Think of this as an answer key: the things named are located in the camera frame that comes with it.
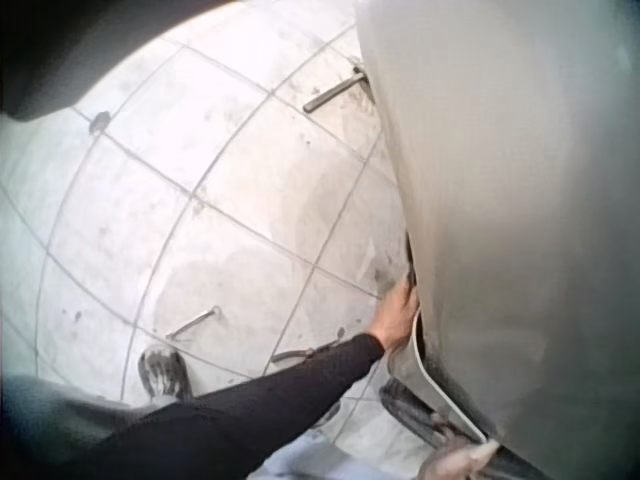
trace sneaker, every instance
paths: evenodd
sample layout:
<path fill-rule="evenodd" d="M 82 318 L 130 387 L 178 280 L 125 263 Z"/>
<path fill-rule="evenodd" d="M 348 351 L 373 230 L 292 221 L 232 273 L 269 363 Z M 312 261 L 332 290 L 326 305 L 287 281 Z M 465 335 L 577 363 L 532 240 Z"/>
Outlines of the sneaker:
<path fill-rule="evenodd" d="M 151 399 L 161 395 L 178 400 L 193 398 L 184 359 L 168 345 L 148 347 L 138 360 L 138 373 Z"/>

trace black long sleeve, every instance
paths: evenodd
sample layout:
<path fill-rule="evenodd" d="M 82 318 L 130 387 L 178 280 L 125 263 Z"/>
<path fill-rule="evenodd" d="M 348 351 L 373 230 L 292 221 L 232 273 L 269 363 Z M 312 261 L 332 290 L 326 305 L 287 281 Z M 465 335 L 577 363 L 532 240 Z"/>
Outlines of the black long sleeve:
<path fill-rule="evenodd" d="M 362 334 L 273 375 L 165 407 L 61 467 L 65 477 L 246 478 L 384 353 Z"/>

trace foot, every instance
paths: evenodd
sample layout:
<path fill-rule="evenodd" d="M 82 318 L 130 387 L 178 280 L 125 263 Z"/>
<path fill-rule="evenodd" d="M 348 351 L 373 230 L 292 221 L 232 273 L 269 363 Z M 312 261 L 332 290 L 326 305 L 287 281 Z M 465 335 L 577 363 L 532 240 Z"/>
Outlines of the foot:
<path fill-rule="evenodd" d="M 152 399 L 160 395 L 178 400 L 193 397 L 184 359 L 168 345 L 148 347 L 138 360 L 138 373 L 144 389 Z"/>

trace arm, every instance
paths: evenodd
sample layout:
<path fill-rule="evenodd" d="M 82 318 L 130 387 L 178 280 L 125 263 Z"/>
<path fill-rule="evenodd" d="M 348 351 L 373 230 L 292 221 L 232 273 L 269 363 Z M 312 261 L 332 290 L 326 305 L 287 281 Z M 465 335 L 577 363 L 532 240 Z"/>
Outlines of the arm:
<path fill-rule="evenodd" d="M 368 333 L 274 375 L 170 405 L 69 464 L 67 476 L 245 478 L 310 428 L 408 335 L 415 292 L 397 286 Z"/>

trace person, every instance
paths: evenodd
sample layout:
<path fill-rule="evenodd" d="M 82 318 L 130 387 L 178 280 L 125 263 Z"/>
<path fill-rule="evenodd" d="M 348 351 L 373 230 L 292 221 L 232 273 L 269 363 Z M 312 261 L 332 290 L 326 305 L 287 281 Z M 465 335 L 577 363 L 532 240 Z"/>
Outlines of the person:
<path fill-rule="evenodd" d="M 166 346 L 152 347 L 139 361 L 152 407 L 128 409 L 77 394 L 69 398 L 60 391 L 34 394 L 42 387 L 30 384 L 9 392 L 5 388 L 9 401 L 3 402 L 3 416 L 7 430 L 26 445 L 20 455 L 39 452 L 41 458 L 49 457 L 44 463 L 31 462 L 33 469 L 46 470 L 49 476 L 241 479 L 258 471 L 255 478 L 329 478 L 327 469 L 318 466 L 331 463 L 343 467 L 342 473 L 334 468 L 331 478 L 394 478 L 351 459 L 308 430 L 385 352 L 408 338 L 417 309 L 416 289 L 404 279 L 381 302 L 366 332 L 278 373 L 193 398 L 179 353 Z M 75 428 L 85 434 L 76 435 L 72 445 L 58 442 L 58 448 L 51 449 L 59 432 L 54 429 L 47 441 L 43 429 L 29 431 L 47 422 L 29 414 L 37 409 L 22 401 L 25 398 L 39 399 L 40 405 L 51 405 L 52 399 L 53 404 L 62 402 L 60 410 L 67 416 L 72 412 L 73 421 L 67 423 L 88 421 L 91 428 Z M 457 463 L 451 461 L 452 452 Z M 436 454 L 436 461 L 426 462 L 420 478 L 465 478 L 482 468 L 495 449 L 487 452 L 457 445 L 444 456 Z"/>

